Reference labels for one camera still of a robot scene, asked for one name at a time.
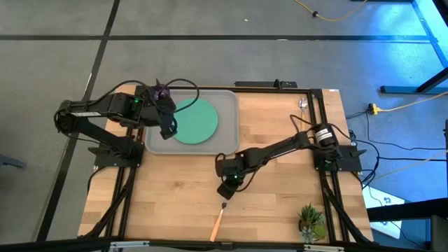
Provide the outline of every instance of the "metal clamp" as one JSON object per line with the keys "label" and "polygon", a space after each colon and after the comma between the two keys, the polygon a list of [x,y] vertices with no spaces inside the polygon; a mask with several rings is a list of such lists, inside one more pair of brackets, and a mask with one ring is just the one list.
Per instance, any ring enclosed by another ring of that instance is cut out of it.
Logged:
{"label": "metal clamp", "polygon": [[305,244],[304,249],[305,251],[311,252],[344,252],[344,248],[335,246],[318,246]]}
{"label": "metal clamp", "polygon": [[111,249],[124,249],[124,248],[140,248],[150,246],[149,241],[114,241],[111,242]]}

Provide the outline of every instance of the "orange marker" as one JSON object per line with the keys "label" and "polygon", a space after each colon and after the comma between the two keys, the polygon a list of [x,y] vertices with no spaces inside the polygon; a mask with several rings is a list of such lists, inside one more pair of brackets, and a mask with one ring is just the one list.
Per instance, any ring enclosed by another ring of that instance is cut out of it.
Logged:
{"label": "orange marker", "polygon": [[227,206],[227,200],[223,202],[222,206],[223,208],[219,212],[218,219],[216,220],[215,225],[213,226],[213,231],[211,231],[210,242],[214,242],[216,235],[218,234],[219,224],[221,223],[221,218],[223,217],[224,208]]}

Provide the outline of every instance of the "floor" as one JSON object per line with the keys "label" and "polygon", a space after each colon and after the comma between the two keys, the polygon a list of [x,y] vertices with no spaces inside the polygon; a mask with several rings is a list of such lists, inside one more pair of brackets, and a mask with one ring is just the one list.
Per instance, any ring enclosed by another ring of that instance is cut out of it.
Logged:
{"label": "floor", "polygon": [[[358,2],[304,1],[322,15],[338,16]],[[430,1],[417,1],[423,14]],[[113,0],[0,0],[0,35],[102,35]],[[440,17],[425,15],[448,55],[448,34]],[[367,3],[342,22],[313,18],[289,0],[127,0],[121,1],[111,35],[267,34],[267,35],[403,35],[424,36],[410,3]],[[63,99],[83,96],[99,49],[99,41],[6,41],[0,39],[0,153],[27,163],[26,169],[0,168],[0,244],[34,239],[67,139],[53,126],[52,115]],[[92,98],[116,83],[138,79],[153,84],[187,78],[200,85],[232,85],[235,81],[296,81],[301,88],[341,90],[346,114],[374,102],[389,108],[422,97],[385,95],[381,85],[417,86],[442,70],[432,45],[425,41],[109,41]],[[402,146],[444,148],[442,129],[448,114],[443,97],[370,119],[371,138]],[[104,120],[96,123],[103,125]],[[349,127],[366,139],[366,121]],[[93,155],[78,142],[73,154],[49,239],[76,236]],[[361,158],[373,167],[370,147]],[[437,151],[412,152],[379,146],[386,157],[427,158]],[[412,162],[385,161],[379,174]],[[432,162],[380,178],[374,188],[409,201],[447,196],[443,162]],[[421,243],[424,221],[403,223],[407,238]],[[413,247],[380,234],[384,245]]]}

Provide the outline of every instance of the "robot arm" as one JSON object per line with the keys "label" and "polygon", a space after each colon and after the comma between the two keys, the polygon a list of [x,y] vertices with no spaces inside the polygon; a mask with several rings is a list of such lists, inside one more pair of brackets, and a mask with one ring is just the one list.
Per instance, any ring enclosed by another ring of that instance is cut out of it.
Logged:
{"label": "robot arm", "polygon": [[[308,136],[307,133],[314,131],[314,136]],[[309,138],[315,138],[316,143],[311,143]],[[244,182],[244,177],[250,173],[256,173],[259,168],[265,166],[270,160],[297,150],[309,149],[319,151],[323,154],[323,159],[328,162],[334,162],[342,158],[339,152],[339,143],[335,133],[330,125],[318,124],[307,131],[298,132],[296,135],[274,143],[264,148],[248,148],[235,153],[232,159],[225,158],[224,154],[216,156],[215,170],[216,175],[221,177],[223,182],[218,188],[218,193],[229,200],[235,192],[240,192],[238,187]]]}
{"label": "robot arm", "polygon": [[[111,94],[126,83],[139,83],[145,88],[135,95],[122,92]],[[168,139],[177,133],[173,115],[175,110],[176,105],[166,85],[157,82],[156,86],[148,87],[137,80],[128,80],[94,101],[63,101],[54,120],[58,131],[68,137],[70,133],[83,133],[100,142],[99,147],[89,148],[97,156],[95,165],[133,167],[140,164],[143,145],[130,136],[107,132],[88,118],[105,117],[130,129],[160,126],[162,138]]]}

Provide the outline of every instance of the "potted plant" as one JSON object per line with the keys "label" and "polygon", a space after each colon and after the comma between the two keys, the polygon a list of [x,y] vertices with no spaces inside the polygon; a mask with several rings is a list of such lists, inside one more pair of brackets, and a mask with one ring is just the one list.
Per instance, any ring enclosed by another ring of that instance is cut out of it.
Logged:
{"label": "potted plant", "polygon": [[325,239],[326,228],[321,211],[317,211],[309,203],[309,205],[302,207],[302,213],[299,216],[299,230],[305,243],[314,243],[320,239]]}

